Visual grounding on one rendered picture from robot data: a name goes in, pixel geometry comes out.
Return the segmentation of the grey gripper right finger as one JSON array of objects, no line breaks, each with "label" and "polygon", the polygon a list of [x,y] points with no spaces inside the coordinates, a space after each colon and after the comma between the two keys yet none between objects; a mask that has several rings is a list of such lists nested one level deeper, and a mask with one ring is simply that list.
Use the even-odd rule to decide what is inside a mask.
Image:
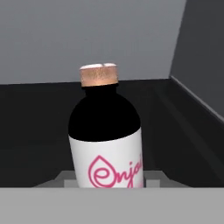
[{"label": "grey gripper right finger", "polygon": [[143,186],[146,188],[186,188],[186,185],[169,179],[162,171],[144,171]]}]

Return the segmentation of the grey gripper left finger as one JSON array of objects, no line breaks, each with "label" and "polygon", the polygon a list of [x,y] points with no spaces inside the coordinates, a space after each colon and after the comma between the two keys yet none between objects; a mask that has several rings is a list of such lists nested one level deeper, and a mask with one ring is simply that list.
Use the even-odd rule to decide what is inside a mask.
[{"label": "grey gripper left finger", "polygon": [[55,179],[38,185],[39,188],[77,188],[74,171],[62,171]]}]

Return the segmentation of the black soda bottle white label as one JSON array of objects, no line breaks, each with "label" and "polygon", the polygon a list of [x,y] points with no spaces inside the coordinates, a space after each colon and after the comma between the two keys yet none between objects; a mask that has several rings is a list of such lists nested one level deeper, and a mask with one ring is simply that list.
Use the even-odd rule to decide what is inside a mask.
[{"label": "black soda bottle white label", "polygon": [[116,92],[114,63],[80,68],[85,97],[75,106],[68,139],[81,188],[142,188],[142,130],[134,106]]}]

